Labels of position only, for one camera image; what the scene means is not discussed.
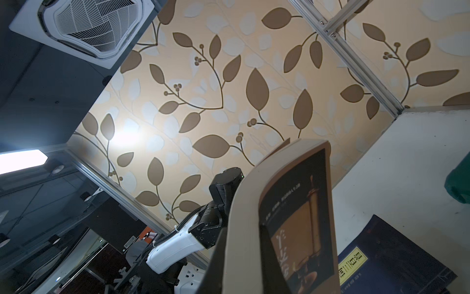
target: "open book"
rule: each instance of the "open book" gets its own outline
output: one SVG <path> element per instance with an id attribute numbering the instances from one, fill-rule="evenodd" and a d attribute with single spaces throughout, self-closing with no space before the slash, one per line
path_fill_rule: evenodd
<path id="1" fill-rule="evenodd" d="M 299 139 L 284 145 L 255 166 L 235 193 L 224 294 L 340 293 L 330 144 Z M 272 285 L 279 281 L 281 286 Z"/>

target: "book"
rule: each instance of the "book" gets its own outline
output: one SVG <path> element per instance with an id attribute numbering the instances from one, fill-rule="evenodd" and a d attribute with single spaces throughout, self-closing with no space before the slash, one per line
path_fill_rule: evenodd
<path id="1" fill-rule="evenodd" d="M 376 215 L 338 258 L 342 294 L 444 294 L 457 277 Z"/>
<path id="2" fill-rule="evenodd" d="M 275 148 L 240 183 L 230 209 L 222 292 L 339 294 L 330 144 Z"/>

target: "leaf pattern wallpaper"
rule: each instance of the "leaf pattern wallpaper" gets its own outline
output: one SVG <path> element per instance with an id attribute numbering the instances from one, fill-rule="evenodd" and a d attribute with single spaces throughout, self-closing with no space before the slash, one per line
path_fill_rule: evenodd
<path id="1" fill-rule="evenodd" d="M 346 3 L 320 0 L 315 6 L 332 16 Z M 371 0 L 340 36 L 405 107 L 470 104 L 469 17 L 467 0 Z M 354 103 L 363 86 L 351 77 L 356 83 L 341 96 Z"/>
<path id="2" fill-rule="evenodd" d="M 393 120 L 339 64 L 286 1 L 169 0 L 69 146 L 169 227 L 285 140 L 329 140 L 335 184 Z"/>

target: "ceiling air conditioner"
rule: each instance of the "ceiling air conditioner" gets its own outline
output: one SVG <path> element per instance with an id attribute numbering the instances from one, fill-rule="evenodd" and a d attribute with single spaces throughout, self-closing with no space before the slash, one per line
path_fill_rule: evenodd
<path id="1" fill-rule="evenodd" d="M 154 7 L 151 0 L 27 0 L 9 27 L 110 69 Z"/>

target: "air conditioner grille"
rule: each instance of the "air conditioner grille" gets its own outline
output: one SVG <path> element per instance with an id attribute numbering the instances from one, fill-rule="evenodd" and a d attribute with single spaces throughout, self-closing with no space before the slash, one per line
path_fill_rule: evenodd
<path id="1" fill-rule="evenodd" d="M 70 35 L 101 52 L 112 51 L 137 19 L 131 0 L 72 0 L 55 17 L 59 32 Z"/>

